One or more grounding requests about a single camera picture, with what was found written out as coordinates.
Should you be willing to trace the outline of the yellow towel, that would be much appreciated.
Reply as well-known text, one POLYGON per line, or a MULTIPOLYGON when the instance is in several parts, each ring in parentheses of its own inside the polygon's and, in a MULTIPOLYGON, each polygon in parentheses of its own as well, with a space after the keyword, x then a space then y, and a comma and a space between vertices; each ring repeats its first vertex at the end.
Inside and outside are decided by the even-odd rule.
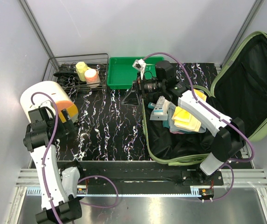
POLYGON ((184 132, 204 133, 206 131, 206 127, 197 118, 179 106, 176 106, 171 119, 174 121, 174 126, 184 132))

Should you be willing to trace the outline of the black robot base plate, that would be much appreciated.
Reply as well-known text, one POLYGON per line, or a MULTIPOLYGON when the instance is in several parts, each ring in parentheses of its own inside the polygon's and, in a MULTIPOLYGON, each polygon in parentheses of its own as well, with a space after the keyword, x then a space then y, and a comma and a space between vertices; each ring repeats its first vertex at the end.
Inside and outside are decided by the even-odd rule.
POLYGON ((114 184, 167 182, 191 185, 224 185, 222 174, 217 171, 210 177, 198 173, 197 165, 168 166, 154 161, 81 161, 85 176, 102 175, 114 184))

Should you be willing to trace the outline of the green hard-shell suitcase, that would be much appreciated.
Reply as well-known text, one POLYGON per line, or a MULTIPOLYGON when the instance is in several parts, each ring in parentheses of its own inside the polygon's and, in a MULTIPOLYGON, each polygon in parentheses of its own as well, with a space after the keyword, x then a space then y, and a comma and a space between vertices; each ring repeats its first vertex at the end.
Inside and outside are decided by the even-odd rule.
POLYGON ((251 141, 267 135, 267 33, 250 34, 215 77, 210 89, 176 78, 169 61, 155 66, 156 78, 138 78, 133 85, 143 107, 144 134, 150 157, 168 165, 199 164, 210 174, 251 141), (203 132, 177 133, 174 109, 187 110, 203 132))

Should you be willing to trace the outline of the white blue packet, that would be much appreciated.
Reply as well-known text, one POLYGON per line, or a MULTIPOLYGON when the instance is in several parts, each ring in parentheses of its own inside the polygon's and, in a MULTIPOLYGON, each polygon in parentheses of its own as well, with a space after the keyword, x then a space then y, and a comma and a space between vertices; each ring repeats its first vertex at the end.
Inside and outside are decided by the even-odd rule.
POLYGON ((168 109, 171 102, 160 96, 153 111, 151 112, 150 120, 165 121, 168 119, 168 109))

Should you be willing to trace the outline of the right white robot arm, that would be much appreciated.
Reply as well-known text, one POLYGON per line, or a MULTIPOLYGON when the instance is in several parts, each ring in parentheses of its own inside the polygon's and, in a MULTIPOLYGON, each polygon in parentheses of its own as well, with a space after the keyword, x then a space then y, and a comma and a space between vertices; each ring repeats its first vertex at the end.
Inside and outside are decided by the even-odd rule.
POLYGON ((219 112, 201 98, 191 86, 180 82, 169 61, 157 62, 156 75, 150 79, 144 76, 147 72, 145 60, 137 59, 132 66, 137 70, 137 78, 133 81, 122 104, 138 105, 140 99, 146 98, 151 93, 158 93, 159 98, 152 109, 151 120, 169 121, 170 126, 179 128, 175 116, 178 115, 178 109, 183 109, 189 113, 188 121, 196 119, 194 128, 184 127, 183 131, 197 132, 200 128, 204 128, 214 137, 211 152, 201 162, 201 170, 195 174, 199 184, 208 184, 212 180, 212 174, 243 147, 244 122, 239 118, 231 119, 219 112))

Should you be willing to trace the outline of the teal toothbrush tube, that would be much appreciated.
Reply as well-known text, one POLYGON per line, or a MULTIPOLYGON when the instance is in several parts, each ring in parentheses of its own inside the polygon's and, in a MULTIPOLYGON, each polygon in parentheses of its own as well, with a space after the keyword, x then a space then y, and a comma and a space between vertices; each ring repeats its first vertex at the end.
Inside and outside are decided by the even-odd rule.
POLYGON ((148 108, 149 108, 149 109, 154 110, 155 106, 156 106, 155 103, 152 103, 152 102, 149 102, 149 103, 148 103, 148 108))

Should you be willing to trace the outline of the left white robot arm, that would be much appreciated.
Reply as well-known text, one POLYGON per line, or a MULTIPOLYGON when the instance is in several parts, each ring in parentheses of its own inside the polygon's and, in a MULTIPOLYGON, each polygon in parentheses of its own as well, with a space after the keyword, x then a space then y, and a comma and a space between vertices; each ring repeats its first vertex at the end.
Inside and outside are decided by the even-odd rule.
POLYGON ((30 152, 41 188, 41 212, 35 215, 38 224, 68 224, 82 217, 77 185, 85 173, 78 161, 58 168, 54 140, 74 130, 70 118, 64 124, 48 107, 28 112, 30 123, 23 144, 30 152))

